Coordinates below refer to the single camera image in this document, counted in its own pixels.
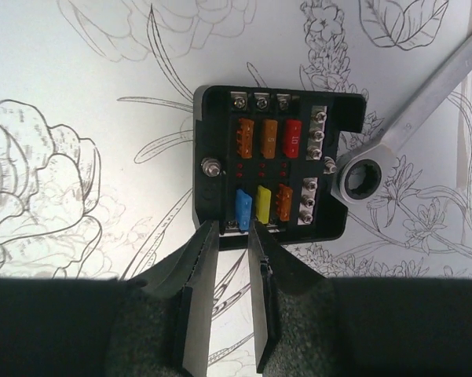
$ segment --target blue blade fuse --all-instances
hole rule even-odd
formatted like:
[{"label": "blue blade fuse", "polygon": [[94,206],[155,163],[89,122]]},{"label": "blue blade fuse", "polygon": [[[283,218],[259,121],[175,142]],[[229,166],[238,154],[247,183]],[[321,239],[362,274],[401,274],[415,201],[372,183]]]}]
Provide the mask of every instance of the blue blade fuse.
[{"label": "blue blade fuse", "polygon": [[236,190],[236,220],[239,223],[239,229],[243,232],[250,229],[252,202],[251,196],[240,188]]}]

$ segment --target leaf drawing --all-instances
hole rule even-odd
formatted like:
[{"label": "leaf drawing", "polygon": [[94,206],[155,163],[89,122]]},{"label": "leaf drawing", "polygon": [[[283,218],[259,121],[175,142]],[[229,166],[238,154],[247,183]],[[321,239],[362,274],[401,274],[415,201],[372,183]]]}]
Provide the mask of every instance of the leaf drawing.
[{"label": "leaf drawing", "polygon": [[266,88],[267,84],[260,73],[258,73],[257,68],[249,61],[246,63],[246,67],[248,68],[248,71],[250,72],[250,75],[253,77],[253,80],[256,82],[257,86],[260,88]]},{"label": "leaf drawing", "polygon": [[447,8],[448,0],[360,0],[360,22],[377,47],[409,51],[433,43]]}]

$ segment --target fuse box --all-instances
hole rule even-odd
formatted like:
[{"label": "fuse box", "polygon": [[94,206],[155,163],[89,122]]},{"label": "fuse box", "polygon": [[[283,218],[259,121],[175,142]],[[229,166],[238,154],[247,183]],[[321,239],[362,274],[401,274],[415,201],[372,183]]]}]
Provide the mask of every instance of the fuse box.
[{"label": "fuse box", "polygon": [[204,86],[194,94],[193,218],[220,224],[220,250],[247,246],[251,219],[281,244],[334,240],[339,135],[360,133],[360,94]]}]

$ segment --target red blade fuse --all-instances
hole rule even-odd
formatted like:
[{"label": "red blade fuse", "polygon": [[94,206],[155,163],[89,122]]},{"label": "red blade fuse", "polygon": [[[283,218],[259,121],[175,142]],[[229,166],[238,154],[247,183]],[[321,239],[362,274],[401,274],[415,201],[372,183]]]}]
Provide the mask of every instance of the red blade fuse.
[{"label": "red blade fuse", "polygon": [[298,157],[301,129],[301,121],[296,119],[288,119],[286,121],[283,137],[283,153],[288,159],[296,159]]}]

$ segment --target mounting bolt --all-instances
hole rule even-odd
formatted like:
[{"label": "mounting bolt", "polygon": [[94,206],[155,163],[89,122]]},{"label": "mounting bolt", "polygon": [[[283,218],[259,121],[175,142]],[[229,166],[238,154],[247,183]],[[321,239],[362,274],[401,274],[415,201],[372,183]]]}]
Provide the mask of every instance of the mounting bolt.
[{"label": "mounting bolt", "polygon": [[304,222],[304,224],[313,223],[313,216],[309,212],[303,210],[302,212],[300,212],[299,216],[300,216],[300,219]]},{"label": "mounting bolt", "polygon": [[243,97],[235,97],[234,98],[234,107],[242,110],[246,107],[246,100]]},{"label": "mounting bolt", "polygon": [[218,175],[220,175],[221,164],[220,161],[218,161],[217,159],[203,159],[203,161],[201,162],[201,166],[203,167],[203,172],[208,177],[217,177]]},{"label": "mounting bolt", "polygon": [[310,192],[317,190],[317,183],[313,179],[304,179],[304,188]]},{"label": "mounting bolt", "polygon": [[315,159],[316,161],[321,159],[321,156],[323,155],[321,149],[314,145],[307,148],[307,154],[311,159]]},{"label": "mounting bolt", "polygon": [[257,108],[259,110],[264,110],[267,108],[267,106],[269,106],[269,100],[265,97],[259,97],[257,99]]},{"label": "mounting bolt", "polygon": [[333,174],[337,171],[337,165],[335,165],[335,161],[331,157],[326,156],[324,158],[324,165],[326,166],[325,174]]},{"label": "mounting bolt", "polygon": [[327,120],[327,113],[326,112],[317,112],[313,115],[313,121],[317,123],[324,123]]}]

